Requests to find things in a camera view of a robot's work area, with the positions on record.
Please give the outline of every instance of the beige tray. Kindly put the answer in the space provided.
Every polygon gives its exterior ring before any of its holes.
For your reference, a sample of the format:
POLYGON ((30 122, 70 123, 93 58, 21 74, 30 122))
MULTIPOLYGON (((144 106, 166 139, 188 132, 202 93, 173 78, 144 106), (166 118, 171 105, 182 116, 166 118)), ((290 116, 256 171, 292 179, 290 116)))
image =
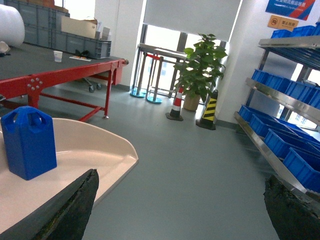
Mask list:
POLYGON ((0 127, 0 233, 32 213, 89 169, 97 169, 99 188, 94 205, 138 163, 126 139, 99 127, 54 118, 57 168, 26 181, 7 165, 0 127))

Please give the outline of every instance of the red metal table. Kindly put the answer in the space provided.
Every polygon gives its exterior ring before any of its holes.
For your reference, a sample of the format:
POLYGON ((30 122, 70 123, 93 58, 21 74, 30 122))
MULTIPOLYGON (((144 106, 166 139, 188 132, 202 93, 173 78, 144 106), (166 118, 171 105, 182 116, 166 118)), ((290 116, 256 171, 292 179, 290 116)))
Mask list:
POLYGON ((8 99, 27 95, 28 105, 38 108, 40 95, 58 100, 93 108, 79 120, 85 122, 99 111, 104 111, 108 117, 108 107, 111 86, 120 83, 122 68, 128 62, 123 58, 108 57, 82 61, 70 59, 72 54, 63 53, 62 62, 54 61, 52 49, 23 43, 20 47, 13 47, 11 55, 0 58, 0 94, 6 100, 0 103, 6 108, 16 108, 17 103, 8 99), (42 93, 42 90, 58 84, 94 77, 107 81, 104 106, 97 106, 85 102, 75 101, 42 93))

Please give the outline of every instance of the traffic cone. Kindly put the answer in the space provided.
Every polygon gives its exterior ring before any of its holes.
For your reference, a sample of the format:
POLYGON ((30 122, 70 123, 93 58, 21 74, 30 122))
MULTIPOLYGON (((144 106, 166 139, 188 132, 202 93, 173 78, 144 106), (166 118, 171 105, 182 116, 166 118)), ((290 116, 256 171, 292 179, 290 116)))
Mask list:
POLYGON ((209 129, 209 130, 216 130, 214 119, 215 119, 217 99, 218 99, 218 90, 214 90, 201 119, 195 121, 195 124, 198 127, 209 129))
POLYGON ((180 87, 179 91, 176 94, 175 100, 173 102, 171 112, 170 113, 167 112, 165 114, 167 119, 176 120, 176 121, 183 121, 184 120, 182 118, 182 116, 180 115, 182 92, 183 92, 183 88, 180 87))

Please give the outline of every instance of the red and white traffic cone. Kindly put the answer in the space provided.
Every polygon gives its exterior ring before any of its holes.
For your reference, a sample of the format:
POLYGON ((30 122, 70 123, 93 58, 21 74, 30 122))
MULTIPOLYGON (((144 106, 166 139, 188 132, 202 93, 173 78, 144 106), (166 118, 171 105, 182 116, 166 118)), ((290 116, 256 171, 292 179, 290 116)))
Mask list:
POLYGON ((167 119, 176 120, 176 121, 183 121, 184 120, 182 118, 182 116, 180 115, 183 90, 184 89, 182 87, 179 88, 179 91, 177 92, 175 100, 173 102, 171 112, 170 113, 167 112, 165 114, 167 119))

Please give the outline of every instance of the blue plastic container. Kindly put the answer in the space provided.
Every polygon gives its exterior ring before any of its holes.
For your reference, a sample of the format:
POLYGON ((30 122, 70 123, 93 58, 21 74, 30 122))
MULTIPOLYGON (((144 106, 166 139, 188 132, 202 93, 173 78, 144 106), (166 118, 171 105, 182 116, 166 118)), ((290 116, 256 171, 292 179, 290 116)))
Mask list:
POLYGON ((57 167, 52 118, 30 106, 1 118, 10 172, 30 180, 57 167))
POLYGON ((249 125, 257 135, 264 138, 267 136, 269 129, 284 133, 292 133, 292 131, 287 126, 275 120, 269 120, 254 114, 252 115, 249 125))
POLYGON ((312 35, 320 35, 320 21, 316 22, 315 25, 312 35))
POLYGON ((284 93, 305 104, 309 104, 316 90, 317 88, 312 85, 304 84, 302 82, 290 81, 290 84, 284 93))
POLYGON ((311 36, 315 30, 315 26, 300 26, 295 27, 290 35, 290 37, 305 37, 311 36))
POLYGON ((268 79, 265 82, 265 85, 267 85, 268 87, 275 89, 275 87, 277 85, 279 85, 279 83, 283 80, 284 78, 282 76, 276 76, 276 75, 272 75, 270 74, 268 79))
POLYGON ((291 128, 291 129, 297 129, 297 130, 301 130, 302 131, 302 129, 300 127, 298 127, 297 125, 295 125, 293 123, 287 122, 286 120, 279 119, 279 118, 276 118, 276 120, 279 123, 284 124, 284 125, 286 125, 287 127, 291 128))
POLYGON ((279 38, 289 38, 291 35, 291 32, 286 29, 281 30, 274 30, 272 33, 271 38, 272 39, 279 39, 279 38))
POLYGON ((320 192, 320 156, 291 148, 283 164, 306 189, 320 192))
POLYGON ((289 153, 290 148, 309 152, 310 154, 320 155, 320 150, 309 144, 305 139, 294 136, 286 132, 269 129, 264 139, 264 143, 278 157, 284 159, 289 153))
POLYGON ((275 119, 273 116, 270 116, 262 111, 256 110, 254 108, 245 106, 245 105, 241 105, 241 108, 239 110, 239 115, 246 121, 246 122, 250 122, 252 115, 259 115, 259 116, 263 116, 265 118, 269 118, 269 119, 275 119))
POLYGON ((320 109, 320 88, 316 87, 315 88, 315 93, 313 94, 309 105, 316 108, 316 109, 320 109))
POLYGON ((285 93, 291 80, 282 76, 269 75, 269 78, 266 80, 265 85, 269 86, 272 89, 275 89, 281 93, 285 93))
POLYGON ((268 77, 269 77, 269 73, 262 71, 262 70, 259 70, 259 69, 256 69, 252 75, 253 80, 255 80, 259 83, 262 83, 262 84, 266 83, 268 77))
POLYGON ((320 142, 317 139, 313 138, 312 140, 309 140, 309 143, 320 151, 320 142))

